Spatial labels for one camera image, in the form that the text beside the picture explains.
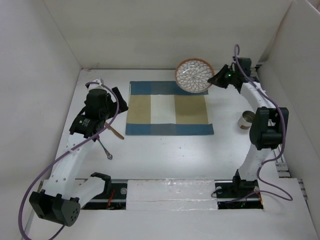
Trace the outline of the steel cup with brown base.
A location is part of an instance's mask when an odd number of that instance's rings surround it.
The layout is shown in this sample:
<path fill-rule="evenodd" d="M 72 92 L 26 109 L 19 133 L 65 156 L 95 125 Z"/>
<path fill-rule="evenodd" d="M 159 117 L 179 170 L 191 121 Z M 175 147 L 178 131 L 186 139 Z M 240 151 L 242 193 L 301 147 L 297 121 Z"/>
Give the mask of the steel cup with brown base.
<path fill-rule="evenodd" d="M 243 130 L 248 130 L 252 126 L 255 116 L 255 113 L 252 111 L 244 111 L 237 122 L 238 127 Z"/>

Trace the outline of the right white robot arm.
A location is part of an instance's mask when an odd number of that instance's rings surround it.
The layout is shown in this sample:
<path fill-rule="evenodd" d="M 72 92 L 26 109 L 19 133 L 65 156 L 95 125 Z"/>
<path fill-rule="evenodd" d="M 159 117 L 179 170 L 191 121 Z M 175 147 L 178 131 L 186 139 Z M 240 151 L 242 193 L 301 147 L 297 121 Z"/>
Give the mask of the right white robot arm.
<path fill-rule="evenodd" d="M 217 182 L 214 195 L 218 199 L 239 201 L 259 193 L 258 182 L 264 164 L 270 162 L 271 151 L 286 141 L 289 110 L 271 100 L 251 75 L 251 59 L 234 56 L 234 64 L 223 68 L 208 83 L 226 89 L 234 86 L 255 111 L 249 130 L 250 148 L 243 164 L 231 182 Z"/>

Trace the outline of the iridescent purple fork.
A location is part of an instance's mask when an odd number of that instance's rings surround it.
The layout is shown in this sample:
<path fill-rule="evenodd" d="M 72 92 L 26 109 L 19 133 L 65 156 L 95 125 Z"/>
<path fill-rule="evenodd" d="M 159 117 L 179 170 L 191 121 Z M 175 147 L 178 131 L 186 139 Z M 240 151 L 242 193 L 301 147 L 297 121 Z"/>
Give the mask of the iridescent purple fork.
<path fill-rule="evenodd" d="M 107 158 L 108 158 L 109 160 L 112 160 L 112 159 L 113 159 L 113 155 L 106 149 L 106 147 L 103 145 L 103 143 L 101 142 L 100 139 L 97 139 L 97 140 L 98 140 L 98 142 L 100 143 L 100 145 L 102 146 L 102 148 L 103 148 L 103 150 L 104 150 Z"/>

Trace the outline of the floral plate with orange rim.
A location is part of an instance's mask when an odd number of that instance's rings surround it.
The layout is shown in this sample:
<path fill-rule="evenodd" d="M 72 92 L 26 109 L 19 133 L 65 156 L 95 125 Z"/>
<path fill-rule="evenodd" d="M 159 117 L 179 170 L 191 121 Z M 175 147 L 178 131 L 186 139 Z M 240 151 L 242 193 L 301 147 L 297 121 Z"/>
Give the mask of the floral plate with orange rim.
<path fill-rule="evenodd" d="M 211 87 L 208 82 L 215 75 L 213 67 L 200 58 L 190 58 L 182 61 L 175 70 L 175 81 L 184 91 L 198 94 Z"/>

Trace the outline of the blue beige checked placemat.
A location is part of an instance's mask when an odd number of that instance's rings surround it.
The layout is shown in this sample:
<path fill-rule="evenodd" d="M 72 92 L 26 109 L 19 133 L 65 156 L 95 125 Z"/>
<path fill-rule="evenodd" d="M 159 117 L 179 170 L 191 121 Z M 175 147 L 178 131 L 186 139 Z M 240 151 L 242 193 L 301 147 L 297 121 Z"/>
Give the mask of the blue beige checked placemat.
<path fill-rule="evenodd" d="M 208 91 L 190 93 L 175 81 L 131 81 L 127 136 L 208 136 Z"/>

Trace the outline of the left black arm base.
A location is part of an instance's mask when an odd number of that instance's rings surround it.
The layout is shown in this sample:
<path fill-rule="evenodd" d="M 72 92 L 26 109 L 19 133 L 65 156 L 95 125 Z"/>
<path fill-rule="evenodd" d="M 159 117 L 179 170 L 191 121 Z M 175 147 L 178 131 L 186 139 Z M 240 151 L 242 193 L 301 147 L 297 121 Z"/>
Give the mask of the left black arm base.
<path fill-rule="evenodd" d="M 126 210 L 128 180 L 116 179 L 111 181 L 108 194 L 101 193 L 91 199 L 83 210 Z"/>

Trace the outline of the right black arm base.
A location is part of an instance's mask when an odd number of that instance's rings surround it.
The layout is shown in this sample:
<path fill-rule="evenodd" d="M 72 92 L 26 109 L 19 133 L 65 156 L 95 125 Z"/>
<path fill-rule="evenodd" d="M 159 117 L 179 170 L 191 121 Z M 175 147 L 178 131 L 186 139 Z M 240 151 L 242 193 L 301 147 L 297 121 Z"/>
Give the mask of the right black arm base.
<path fill-rule="evenodd" d="M 254 193 L 258 189 L 256 180 L 244 185 L 231 180 L 216 181 L 211 196 L 216 198 L 218 210 L 262 210 L 264 207 L 261 196 L 259 193 Z"/>

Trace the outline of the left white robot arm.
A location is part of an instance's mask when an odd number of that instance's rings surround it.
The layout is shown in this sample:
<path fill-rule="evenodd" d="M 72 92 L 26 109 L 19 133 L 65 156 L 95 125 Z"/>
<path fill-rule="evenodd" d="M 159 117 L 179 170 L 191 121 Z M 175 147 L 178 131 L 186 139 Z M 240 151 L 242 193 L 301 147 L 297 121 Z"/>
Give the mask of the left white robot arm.
<path fill-rule="evenodd" d="M 71 227 L 80 210 L 95 197 L 113 195 L 111 177 L 94 172 L 80 185 L 75 185 L 77 174 L 86 155 L 99 135 L 115 117 L 129 108 L 119 89 L 111 92 L 101 84 L 88 84 L 84 107 L 73 120 L 64 156 L 56 164 L 50 178 L 40 192 L 32 192 L 29 203 L 40 219 Z"/>

